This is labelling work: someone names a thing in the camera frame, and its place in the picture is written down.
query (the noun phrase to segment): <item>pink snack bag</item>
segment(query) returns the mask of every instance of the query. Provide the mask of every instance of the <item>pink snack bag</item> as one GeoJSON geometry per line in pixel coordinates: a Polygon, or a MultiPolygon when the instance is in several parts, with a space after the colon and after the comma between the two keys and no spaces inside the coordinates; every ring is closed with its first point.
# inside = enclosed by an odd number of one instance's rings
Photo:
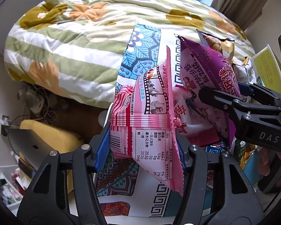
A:
{"type": "Polygon", "coordinates": [[[176,142],[170,49],[167,59],[124,86],[111,113],[114,158],[133,158],[183,196],[183,170],[176,142]]]}
{"type": "Polygon", "coordinates": [[[173,88],[174,115],[180,118],[179,134],[188,137],[192,144],[206,146],[219,140],[216,128],[195,109],[192,94],[182,86],[173,88]]]}
{"type": "Polygon", "coordinates": [[[181,42],[180,79],[184,87],[195,96],[193,103],[196,111],[212,123],[217,132],[223,138],[227,138],[231,144],[235,134],[233,122],[226,113],[202,103],[197,96],[199,90],[207,86],[240,97],[233,68],[221,53],[193,40],[180,36],[179,39],[181,42]]]}

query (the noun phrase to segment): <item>green striped fabric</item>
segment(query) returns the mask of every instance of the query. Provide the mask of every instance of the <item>green striped fabric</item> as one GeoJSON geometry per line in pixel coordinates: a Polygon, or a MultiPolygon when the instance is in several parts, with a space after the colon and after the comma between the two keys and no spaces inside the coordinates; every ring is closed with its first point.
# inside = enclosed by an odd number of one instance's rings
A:
{"type": "Polygon", "coordinates": [[[108,108],[137,23],[196,41],[196,29],[229,37],[235,40],[233,60],[240,65],[255,54],[237,25],[195,0],[44,0],[9,32],[6,69],[14,80],[108,108]]]}

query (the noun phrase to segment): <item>purple snack bag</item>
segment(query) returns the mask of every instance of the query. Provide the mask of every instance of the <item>purple snack bag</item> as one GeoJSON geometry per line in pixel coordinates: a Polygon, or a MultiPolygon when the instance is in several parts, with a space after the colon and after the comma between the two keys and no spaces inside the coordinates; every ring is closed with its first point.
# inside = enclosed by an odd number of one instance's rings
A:
{"type": "MultiPolygon", "coordinates": [[[[179,39],[181,42],[180,79],[185,88],[197,94],[202,87],[207,86],[240,97],[233,68],[225,56],[185,37],[179,36],[179,39]]],[[[194,105],[197,110],[204,109],[204,112],[209,112],[208,116],[204,114],[203,116],[216,127],[223,138],[228,138],[231,144],[235,126],[228,118],[228,114],[196,99],[194,105]]]]}

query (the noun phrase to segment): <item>blue floral pattern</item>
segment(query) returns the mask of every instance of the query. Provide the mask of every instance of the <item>blue floral pattern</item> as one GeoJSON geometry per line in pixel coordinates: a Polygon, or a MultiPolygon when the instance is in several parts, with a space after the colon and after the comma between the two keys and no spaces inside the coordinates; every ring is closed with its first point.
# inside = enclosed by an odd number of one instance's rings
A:
{"type": "Polygon", "coordinates": [[[128,42],[119,75],[136,80],[157,64],[160,29],[137,24],[128,42]]]}

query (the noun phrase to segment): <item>red patterned design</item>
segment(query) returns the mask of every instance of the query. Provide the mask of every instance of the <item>red patterned design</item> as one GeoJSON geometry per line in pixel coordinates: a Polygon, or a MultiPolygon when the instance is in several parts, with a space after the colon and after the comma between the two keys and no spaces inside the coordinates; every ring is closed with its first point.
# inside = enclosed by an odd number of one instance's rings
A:
{"type": "Polygon", "coordinates": [[[104,167],[98,174],[97,196],[127,195],[134,192],[138,165],[132,158],[115,160],[109,152],[104,167]]]}
{"type": "Polygon", "coordinates": [[[119,215],[128,216],[130,210],[130,205],[123,201],[101,203],[100,206],[105,217],[119,215]]]}

